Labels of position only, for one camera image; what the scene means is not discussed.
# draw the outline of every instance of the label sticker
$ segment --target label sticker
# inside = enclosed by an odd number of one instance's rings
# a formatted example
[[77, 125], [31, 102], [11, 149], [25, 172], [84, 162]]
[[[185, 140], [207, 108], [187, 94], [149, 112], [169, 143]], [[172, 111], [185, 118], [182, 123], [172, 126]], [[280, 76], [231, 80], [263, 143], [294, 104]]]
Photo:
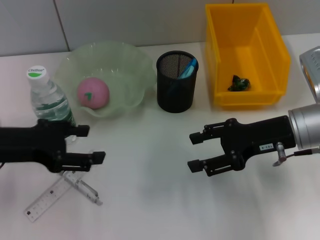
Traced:
[[265, 144], [265, 145], [261, 145], [259, 146], [260, 151], [265, 151], [265, 150], [270, 150], [270, 149], [274, 149], [274, 145], [273, 143], [269, 143], [269, 144]]

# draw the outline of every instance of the green glass bowl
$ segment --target green glass bowl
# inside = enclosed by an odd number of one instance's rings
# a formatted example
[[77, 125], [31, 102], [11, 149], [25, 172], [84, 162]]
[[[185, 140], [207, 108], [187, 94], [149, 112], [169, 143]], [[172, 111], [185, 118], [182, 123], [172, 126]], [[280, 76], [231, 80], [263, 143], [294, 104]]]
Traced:
[[[88, 77], [103, 80], [110, 91], [109, 103], [99, 109], [81, 106], [78, 85]], [[153, 61], [139, 48], [114, 41], [91, 43], [72, 51], [61, 62], [53, 81], [65, 93], [72, 108], [95, 117], [109, 117], [138, 106], [145, 91], [155, 85]]]

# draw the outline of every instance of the white tile wall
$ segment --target white tile wall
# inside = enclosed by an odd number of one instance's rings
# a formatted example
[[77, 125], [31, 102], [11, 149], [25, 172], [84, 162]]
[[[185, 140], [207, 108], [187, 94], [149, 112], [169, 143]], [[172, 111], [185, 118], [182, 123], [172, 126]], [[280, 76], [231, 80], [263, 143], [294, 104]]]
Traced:
[[268, 3], [282, 35], [320, 33], [320, 0], [235, 0], [234, 2]]
[[64, 51], [52, 0], [0, 0], [0, 57]]
[[232, 0], [56, 0], [71, 49], [113, 40], [150, 46], [205, 40], [205, 4]]

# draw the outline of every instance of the clear plastic ruler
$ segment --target clear plastic ruler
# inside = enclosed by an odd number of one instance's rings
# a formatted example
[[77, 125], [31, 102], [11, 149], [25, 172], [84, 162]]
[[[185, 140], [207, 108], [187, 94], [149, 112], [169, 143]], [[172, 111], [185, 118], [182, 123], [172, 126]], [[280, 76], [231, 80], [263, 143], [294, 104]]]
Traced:
[[47, 211], [59, 198], [62, 197], [72, 185], [69, 183], [77, 182], [84, 176], [83, 171], [65, 171], [63, 176], [49, 187], [40, 197], [38, 197], [24, 211], [24, 215], [31, 221], [36, 221], [45, 211]]

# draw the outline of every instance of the black mesh pen holder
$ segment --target black mesh pen holder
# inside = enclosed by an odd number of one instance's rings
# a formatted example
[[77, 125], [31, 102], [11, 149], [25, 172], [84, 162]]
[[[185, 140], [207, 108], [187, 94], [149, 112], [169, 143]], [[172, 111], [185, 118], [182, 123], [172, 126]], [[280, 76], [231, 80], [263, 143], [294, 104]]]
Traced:
[[157, 102], [169, 113], [188, 110], [194, 100], [198, 61], [190, 76], [178, 79], [194, 59], [185, 51], [169, 51], [159, 57], [157, 69]]

